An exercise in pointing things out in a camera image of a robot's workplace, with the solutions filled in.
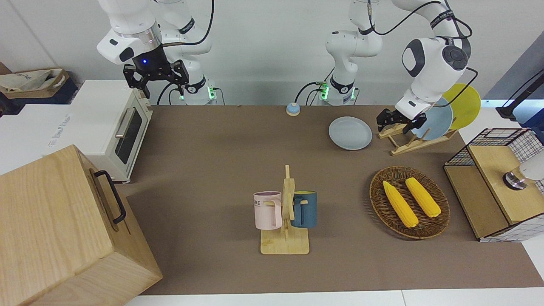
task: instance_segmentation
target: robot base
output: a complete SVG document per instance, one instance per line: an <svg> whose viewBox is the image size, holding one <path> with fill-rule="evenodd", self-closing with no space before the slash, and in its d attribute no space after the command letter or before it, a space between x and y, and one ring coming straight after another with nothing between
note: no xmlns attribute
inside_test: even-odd
<svg viewBox="0 0 544 306"><path fill-rule="evenodd" d="M353 105L355 102L355 88L347 94L335 93L336 90L327 90L325 94L319 97L319 103L316 105L344 106Z"/></svg>
<svg viewBox="0 0 544 306"><path fill-rule="evenodd" d="M172 99L172 105L217 105L217 96L212 81L206 78L206 83L196 92L191 93L190 88L185 88L183 98Z"/></svg>

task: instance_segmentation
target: wicker basket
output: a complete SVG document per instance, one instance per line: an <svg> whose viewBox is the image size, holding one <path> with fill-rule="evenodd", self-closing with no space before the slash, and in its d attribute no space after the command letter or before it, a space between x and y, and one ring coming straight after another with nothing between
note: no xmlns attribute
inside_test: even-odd
<svg viewBox="0 0 544 306"><path fill-rule="evenodd" d="M425 187L442 210L440 215L436 218L429 218L425 215L404 182L408 178L416 178ZM404 226L385 195L383 181L388 181L395 186L404 197L419 219L417 226L411 229ZM450 211L446 196L433 180L412 168L395 166L382 169L376 173L370 183L370 201L374 211L386 226L409 238L426 239L438 236L449 224Z"/></svg>

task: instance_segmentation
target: yellow plate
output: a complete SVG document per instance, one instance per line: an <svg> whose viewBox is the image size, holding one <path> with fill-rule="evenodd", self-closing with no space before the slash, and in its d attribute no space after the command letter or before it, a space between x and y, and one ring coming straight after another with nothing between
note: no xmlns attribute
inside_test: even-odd
<svg viewBox="0 0 544 306"><path fill-rule="evenodd" d="M464 87L465 84L457 83L442 96L450 102ZM467 89L465 89L465 91L463 91L463 93L452 103L453 117L456 119L452 123L450 129L458 130L471 124L480 113L480 107L480 94L478 94L474 87L467 87Z"/></svg>

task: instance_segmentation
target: light blue plate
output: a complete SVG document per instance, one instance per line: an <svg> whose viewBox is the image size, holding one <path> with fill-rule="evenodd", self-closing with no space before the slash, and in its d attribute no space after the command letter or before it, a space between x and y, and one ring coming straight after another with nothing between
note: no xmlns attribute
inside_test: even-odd
<svg viewBox="0 0 544 306"><path fill-rule="evenodd" d="M436 103L438 105L446 105L448 101L444 98ZM414 128L412 133L423 140L433 140L444 136L452 126L453 122L453 110L450 105L447 107L431 107L426 111L427 121L420 128ZM425 138L422 138L428 129L431 129Z"/></svg>
<svg viewBox="0 0 544 306"><path fill-rule="evenodd" d="M363 120L340 117L329 126L332 141L344 150L361 150L372 140L372 130Z"/></svg>

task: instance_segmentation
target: oven handle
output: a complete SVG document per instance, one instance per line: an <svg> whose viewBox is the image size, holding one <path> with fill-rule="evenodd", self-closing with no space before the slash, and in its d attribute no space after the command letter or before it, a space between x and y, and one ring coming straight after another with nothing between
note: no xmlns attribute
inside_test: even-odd
<svg viewBox="0 0 544 306"><path fill-rule="evenodd" d="M125 138L127 136L128 127L130 127L132 118L134 118L134 114L136 114L136 108L127 108L125 111L125 115L123 116L123 119L121 120L121 125L119 125L119 128L117 129L117 132L115 133L115 138Z"/></svg>
<svg viewBox="0 0 544 306"><path fill-rule="evenodd" d="M101 175L105 175L106 178L108 179L109 187L112 188L113 196L115 197L115 200L117 201L117 205L119 205L119 212L121 213L121 215L119 215L117 218L113 219L112 222L114 224L120 223L127 216L127 211L125 210L125 207L123 206L123 202L121 201L121 197L117 193L117 189L115 189L115 185L113 185L112 177L105 170L97 171L97 172L94 173L94 175L95 175L95 178L97 178L97 177L99 177Z"/></svg>

